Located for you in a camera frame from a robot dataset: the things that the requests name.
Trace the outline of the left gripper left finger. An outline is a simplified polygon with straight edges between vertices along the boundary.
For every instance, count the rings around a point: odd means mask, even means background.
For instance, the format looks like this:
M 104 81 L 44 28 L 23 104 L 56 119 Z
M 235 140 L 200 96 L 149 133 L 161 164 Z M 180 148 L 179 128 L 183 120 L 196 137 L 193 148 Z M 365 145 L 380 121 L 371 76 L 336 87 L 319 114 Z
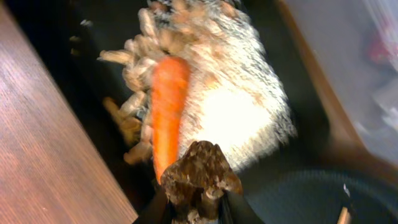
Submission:
M 159 190 L 133 224 L 172 224 L 174 208 L 165 190 Z

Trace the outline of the brown walnut shell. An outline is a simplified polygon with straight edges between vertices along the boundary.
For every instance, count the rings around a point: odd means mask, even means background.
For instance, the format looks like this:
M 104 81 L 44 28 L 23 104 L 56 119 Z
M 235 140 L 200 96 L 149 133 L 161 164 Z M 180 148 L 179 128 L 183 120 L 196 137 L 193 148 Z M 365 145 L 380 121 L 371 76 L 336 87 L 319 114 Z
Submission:
M 186 153 L 161 176 L 171 202 L 172 223 L 210 223 L 218 218 L 226 191 L 243 194 L 243 186 L 221 148 L 209 141 L 194 141 Z

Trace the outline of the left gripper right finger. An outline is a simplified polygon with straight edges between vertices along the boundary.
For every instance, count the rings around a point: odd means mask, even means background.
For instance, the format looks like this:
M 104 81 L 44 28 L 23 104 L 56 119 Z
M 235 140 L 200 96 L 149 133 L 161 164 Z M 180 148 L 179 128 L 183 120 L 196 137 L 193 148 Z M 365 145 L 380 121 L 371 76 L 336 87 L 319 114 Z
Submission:
M 242 195 L 225 191 L 219 205 L 219 224 L 264 224 Z

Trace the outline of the orange carrot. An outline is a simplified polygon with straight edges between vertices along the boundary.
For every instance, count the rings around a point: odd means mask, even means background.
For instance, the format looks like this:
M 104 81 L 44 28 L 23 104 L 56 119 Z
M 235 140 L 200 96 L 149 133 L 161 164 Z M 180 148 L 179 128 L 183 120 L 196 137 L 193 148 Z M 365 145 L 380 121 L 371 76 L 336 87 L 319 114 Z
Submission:
M 190 66 L 180 57 L 163 58 L 155 66 L 152 81 L 154 169 L 158 183 L 178 159 L 179 127 L 188 91 Z

